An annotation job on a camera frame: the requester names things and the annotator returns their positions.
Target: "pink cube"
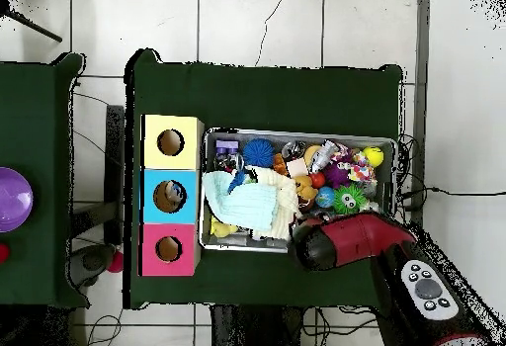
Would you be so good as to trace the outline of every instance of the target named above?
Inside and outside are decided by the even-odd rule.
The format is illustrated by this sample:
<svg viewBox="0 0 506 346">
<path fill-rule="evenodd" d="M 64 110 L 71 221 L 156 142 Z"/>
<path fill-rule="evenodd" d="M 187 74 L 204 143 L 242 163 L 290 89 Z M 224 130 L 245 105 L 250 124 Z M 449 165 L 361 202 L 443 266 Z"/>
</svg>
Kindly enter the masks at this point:
<svg viewBox="0 0 506 346">
<path fill-rule="evenodd" d="M 144 224 L 142 230 L 142 276 L 188 277 L 201 258 L 194 224 Z"/>
</svg>

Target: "colorful toy pile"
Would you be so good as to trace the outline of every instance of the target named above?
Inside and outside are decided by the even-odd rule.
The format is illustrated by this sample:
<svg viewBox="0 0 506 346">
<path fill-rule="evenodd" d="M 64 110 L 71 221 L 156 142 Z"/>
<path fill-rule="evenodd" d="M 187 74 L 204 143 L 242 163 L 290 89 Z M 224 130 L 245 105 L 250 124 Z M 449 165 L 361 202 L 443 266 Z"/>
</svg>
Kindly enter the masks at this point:
<svg viewBox="0 0 506 346">
<path fill-rule="evenodd" d="M 325 139 L 316 145 L 291 141 L 276 151 L 268 139 L 256 138 L 241 155 L 237 144 L 217 140 L 215 171 L 204 177 L 213 213 L 211 234 L 222 237 L 238 229 L 250 230 L 253 238 L 288 240 L 296 218 L 380 212 L 372 201 L 376 169 L 384 159 L 378 147 L 349 148 Z M 220 164 L 225 145 L 234 158 L 228 156 L 226 162 L 239 166 Z"/>
</svg>

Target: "light blue cloth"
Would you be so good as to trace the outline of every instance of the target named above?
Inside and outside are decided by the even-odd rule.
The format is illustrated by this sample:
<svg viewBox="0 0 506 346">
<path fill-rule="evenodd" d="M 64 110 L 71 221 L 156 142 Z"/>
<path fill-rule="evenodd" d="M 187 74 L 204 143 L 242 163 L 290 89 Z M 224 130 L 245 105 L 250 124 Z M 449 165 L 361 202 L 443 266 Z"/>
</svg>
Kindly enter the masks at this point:
<svg viewBox="0 0 506 346">
<path fill-rule="evenodd" d="M 226 224 L 256 230 L 269 230 L 277 211 L 274 186 L 258 183 L 240 185 L 228 194 L 233 176 L 216 171 L 204 175 L 206 198 L 214 216 Z"/>
</svg>

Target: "yellow stuffed animal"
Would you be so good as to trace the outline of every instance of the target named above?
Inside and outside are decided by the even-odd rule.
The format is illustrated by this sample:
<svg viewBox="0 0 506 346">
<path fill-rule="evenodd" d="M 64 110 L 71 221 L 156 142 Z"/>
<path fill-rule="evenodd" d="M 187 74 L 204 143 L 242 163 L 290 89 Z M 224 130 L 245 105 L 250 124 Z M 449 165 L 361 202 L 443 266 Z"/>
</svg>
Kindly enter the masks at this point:
<svg viewBox="0 0 506 346">
<path fill-rule="evenodd" d="M 215 216 L 211 217 L 211 234 L 217 238 L 227 237 L 238 230 L 237 225 L 225 224 L 216 219 Z"/>
<path fill-rule="evenodd" d="M 314 189 L 309 176 L 297 176 L 294 178 L 296 193 L 303 199 L 310 201 L 316 198 L 318 190 Z"/>
</svg>

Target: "green spiky ball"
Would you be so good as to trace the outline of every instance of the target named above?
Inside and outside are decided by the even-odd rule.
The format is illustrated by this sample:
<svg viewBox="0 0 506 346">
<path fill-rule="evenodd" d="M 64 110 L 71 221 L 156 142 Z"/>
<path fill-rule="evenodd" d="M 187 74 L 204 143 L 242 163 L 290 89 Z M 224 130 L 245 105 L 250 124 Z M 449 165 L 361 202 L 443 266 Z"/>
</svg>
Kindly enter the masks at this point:
<svg viewBox="0 0 506 346">
<path fill-rule="evenodd" d="M 353 184 L 349 187 L 341 186 L 334 191 L 334 210 L 340 215 L 357 213 L 366 201 L 367 199 L 360 188 Z"/>
</svg>

